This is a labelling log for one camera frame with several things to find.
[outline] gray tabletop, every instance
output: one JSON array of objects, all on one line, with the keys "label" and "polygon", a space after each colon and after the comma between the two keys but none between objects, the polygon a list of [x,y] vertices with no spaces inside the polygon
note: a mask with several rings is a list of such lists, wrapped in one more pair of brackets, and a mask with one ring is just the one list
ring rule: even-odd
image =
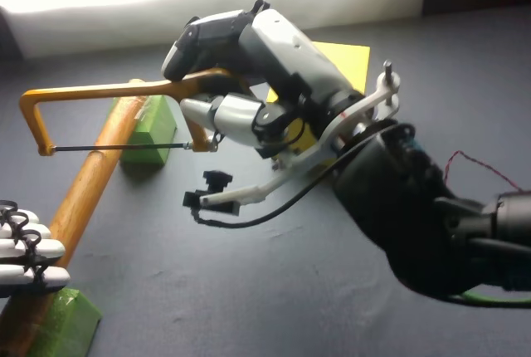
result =
[{"label": "gray tabletop", "polygon": [[[397,117],[417,127],[437,163],[463,149],[528,188],[529,28],[531,7],[521,7],[309,35],[370,46],[369,91],[391,59],[402,78]],[[47,223],[84,159],[37,154],[17,108],[23,91],[157,80],[165,52],[146,47],[0,66],[0,196]],[[109,107],[95,100],[43,111],[58,144],[88,144]],[[177,139],[187,137],[181,126]],[[216,154],[172,151],[159,171],[115,170],[70,266],[72,287],[104,313],[91,356],[529,355],[527,311],[448,306],[404,289],[327,183],[259,227],[197,225],[181,202],[208,169],[234,174],[234,187],[271,174],[268,162],[230,140]],[[242,218],[269,212],[303,183],[243,208]],[[460,159],[450,186],[483,202],[509,190]]]}]

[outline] saw handle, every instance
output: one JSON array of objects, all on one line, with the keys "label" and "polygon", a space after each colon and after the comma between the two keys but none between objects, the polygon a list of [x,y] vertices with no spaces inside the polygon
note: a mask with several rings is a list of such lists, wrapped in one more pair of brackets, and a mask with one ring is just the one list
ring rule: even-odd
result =
[{"label": "saw handle", "polygon": [[[202,92],[222,93],[227,89],[241,92],[247,89],[239,78],[231,76],[223,69],[211,69],[186,76],[182,81],[151,81],[130,82],[114,85],[61,87],[55,89],[29,90],[19,101],[20,109],[37,142],[39,154],[52,156],[54,144],[46,130],[44,120],[39,111],[39,103],[67,100],[88,100],[96,98],[129,97],[138,95],[168,95],[180,102]],[[186,120],[192,136],[194,152],[208,151],[208,139],[205,129],[200,125]]]}]

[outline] red wire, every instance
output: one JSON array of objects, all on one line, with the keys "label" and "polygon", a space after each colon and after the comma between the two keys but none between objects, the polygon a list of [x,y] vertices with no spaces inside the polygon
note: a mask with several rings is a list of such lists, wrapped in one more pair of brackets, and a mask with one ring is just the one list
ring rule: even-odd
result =
[{"label": "red wire", "polygon": [[518,189],[519,191],[524,191],[523,189],[521,189],[514,181],[511,181],[507,176],[504,176],[502,173],[500,173],[498,170],[496,170],[495,168],[493,168],[492,166],[490,166],[489,164],[486,164],[485,162],[481,162],[480,160],[478,159],[474,159],[472,158],[471,156],[465,154],[463,151],[461,150],[458,150],[456,152],[454,152],[454,154],[448,159],[448,162],[446,163],[446,166],[445,166],[445,184],[446,184],[446,181],[448,180],[448,172],[450,171],[450,165],[452,163],[452,161],[454,160],[454,158],[457,156],[457,155],[462,155],[463,158],[465,159],[468,159],[470,162],[474,162],[475,164],[478,164],[479,166],[483,166],[485,169],[487,170],[490,170],[492,173],[500,176],[503,180],[505,180],[507,183],[511,184],[511,186],[513,188],[516,188]]}]

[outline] green box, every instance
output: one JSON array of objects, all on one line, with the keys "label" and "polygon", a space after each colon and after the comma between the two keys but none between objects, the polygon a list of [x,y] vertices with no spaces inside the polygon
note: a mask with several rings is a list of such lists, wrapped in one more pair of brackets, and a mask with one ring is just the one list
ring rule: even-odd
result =
[{"label": "green box", "polygon": [[[169,144],[177,130],[175,118],[164,95],[151,95],[146,108],[127,144]],[[164,165],[169,149],[139,149],[122,152],[120,162],[126,164]]]},{"label": "green box", "polygon": [[100,311],[80,291],[61,289],[27,357],[85,357],[100,320]]}]

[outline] wooden pole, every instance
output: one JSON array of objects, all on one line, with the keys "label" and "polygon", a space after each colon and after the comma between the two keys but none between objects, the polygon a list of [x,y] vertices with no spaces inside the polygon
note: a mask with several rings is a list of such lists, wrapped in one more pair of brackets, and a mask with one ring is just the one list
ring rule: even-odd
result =
[{"label": "wooden pole", "polygon": [[[96,145],[127,144],[145,96],[120,98],[101,130]],[[81,166],[56,215],[51,221],[53,238],[65,245],[66,253],[56,266],[66,267],[85,231],[121,151],[90,152]],[[0,355],[23,357],[39,333],[53,295],[12,297],[0,315]]]}]

